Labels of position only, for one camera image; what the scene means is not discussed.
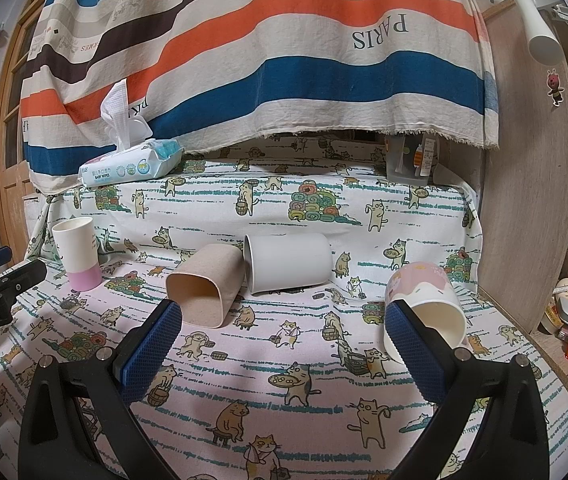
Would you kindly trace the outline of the bear sticker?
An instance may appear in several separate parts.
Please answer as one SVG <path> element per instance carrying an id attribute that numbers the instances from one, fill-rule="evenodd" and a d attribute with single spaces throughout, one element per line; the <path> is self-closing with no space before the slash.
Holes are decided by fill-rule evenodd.
<path id="1" fill-rule="evenodd" d="M 548 71 L 546 86 L 548 87 L 548 96 L 552 99 L 553 105 L 559 107 L 564 101 L 563 92 L 565 89 L 562 86 L 560 75 L 555 68 Z"/>

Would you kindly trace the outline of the grey cylindrical cup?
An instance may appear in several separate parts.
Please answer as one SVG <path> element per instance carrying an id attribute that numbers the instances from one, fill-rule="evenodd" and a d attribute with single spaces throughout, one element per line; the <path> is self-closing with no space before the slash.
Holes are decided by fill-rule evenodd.
<path id="1" fill-rule="evenodd" d="M 331 246 L 320 233 L 246 235 L 244 258 L 252 294 L 331 281 Z"/>

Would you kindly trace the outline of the striped hermes paris cloth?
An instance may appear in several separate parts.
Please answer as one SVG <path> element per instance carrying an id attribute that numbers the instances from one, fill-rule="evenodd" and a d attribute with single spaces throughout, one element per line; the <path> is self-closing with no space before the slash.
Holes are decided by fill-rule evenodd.
<path id="1" fill-rule="evenodd" d="M 113 151 L 102 101 L 189 153 L 363 130 L 499 144 L 475 0 L 45 0 L 20 96 L 30 179 L 55 194 Z"/>

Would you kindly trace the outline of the baby wipes pack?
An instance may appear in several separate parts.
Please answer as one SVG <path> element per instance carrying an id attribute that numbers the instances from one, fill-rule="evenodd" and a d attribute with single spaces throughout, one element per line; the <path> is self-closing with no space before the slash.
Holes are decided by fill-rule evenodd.
<path id="1" fill-rule="evenodd" d="M 161 178 L 181 162 L 183 146 L 173 139 L 154 139 L 146 119 L 133 114 L 126 79 L 111 87 L 100 116 L 116 149 L 80 167 L 78 176 L 86 188 Z"/>

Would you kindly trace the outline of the beige square cup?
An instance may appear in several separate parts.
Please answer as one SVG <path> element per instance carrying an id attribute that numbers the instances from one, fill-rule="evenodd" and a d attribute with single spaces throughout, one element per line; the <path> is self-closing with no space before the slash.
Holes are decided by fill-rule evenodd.
<path id="1" fill-rule="evenodd" d="M 168 298 L 181 308 L 185 323 L 219 328 L 244 278 L 244 257 L 239 248 L 209 244 L 179 264 L 165 279 L 165 289 Z"/>

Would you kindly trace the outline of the wooden shelf unit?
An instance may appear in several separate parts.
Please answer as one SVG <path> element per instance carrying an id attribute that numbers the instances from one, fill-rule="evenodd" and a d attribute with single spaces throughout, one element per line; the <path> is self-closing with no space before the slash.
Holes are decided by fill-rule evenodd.
<path id="1" fill-rule="evenodd" d="M 553 29 L 564 50 L 555 69 L 564 100 L 552 103 L 549 67 L 529 53 L 514 0 L 485 10 L 499 96 L 499 147 L 485 154 L 484 252 L 479 286 L 530 336 L 568 389 L 562 343 L 540 323 L 568 266 L 568 26 Z"/>

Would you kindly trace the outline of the white and pink smiley cup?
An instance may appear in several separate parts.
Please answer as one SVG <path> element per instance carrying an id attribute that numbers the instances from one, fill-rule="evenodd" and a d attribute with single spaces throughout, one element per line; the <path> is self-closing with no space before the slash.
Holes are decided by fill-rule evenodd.
<path id="1" fill-rule="evenodd" d="M 52 227 L 58 255 L 72 289 L 86 292 L 101 282 L 94 222 L 90 217 L 63 220 Z"/>

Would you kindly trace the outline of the clear storage box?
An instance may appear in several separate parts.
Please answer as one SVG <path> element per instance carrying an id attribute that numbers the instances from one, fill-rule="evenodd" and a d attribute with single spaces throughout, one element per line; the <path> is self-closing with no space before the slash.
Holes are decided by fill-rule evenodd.
<path id="1" fill-rule="evenodd" d="M 434 134 L 399 134 L 387 136 L 386 177 L 389 181 L 407 185 L 426 185 L 438 151 Z"/>

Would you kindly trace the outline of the cat pattern table cloth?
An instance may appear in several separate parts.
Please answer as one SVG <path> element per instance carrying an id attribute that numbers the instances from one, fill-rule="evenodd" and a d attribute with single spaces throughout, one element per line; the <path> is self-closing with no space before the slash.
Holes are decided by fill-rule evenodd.
<path id="1" fill-rule="evenodd" d="M 383 344 L 385 288 L 403 264 L 447 273 L 480 359 L 530 359 L 550 473 L 568 471 L 568 392 L 526 336 L 477 296 L 482 228 L 462 185 L 383 176 L 378 146 L 252 141 L 181 162 L 171 176 L 34 196 L 29 251 L 47 275 L 0 329 L 0 472 L 14 478 L 26 396 L 42 356 L 76 361 L 114 346 L 165 296 L 165 279 L 209 244 L 320 232 L 331 281 L 242 290 L 219 328 L 185 324 L 145 396 L 140 426 L 182 478 L 383 477 L 434 414 Z M 94 222 L 100 284 L 72 289 L 52 236 Z"/>

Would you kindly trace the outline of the white desk lamp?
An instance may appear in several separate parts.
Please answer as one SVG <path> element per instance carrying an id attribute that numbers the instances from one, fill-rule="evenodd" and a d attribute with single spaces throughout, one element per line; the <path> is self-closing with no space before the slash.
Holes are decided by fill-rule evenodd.
<path id="1" fill-rule="evenodd" d="M 564 50 L 546 18 L 568 25 L 568 0 L 514 1 L 522 16 L 531 57 L 545 66 L 562 62 Z"/>

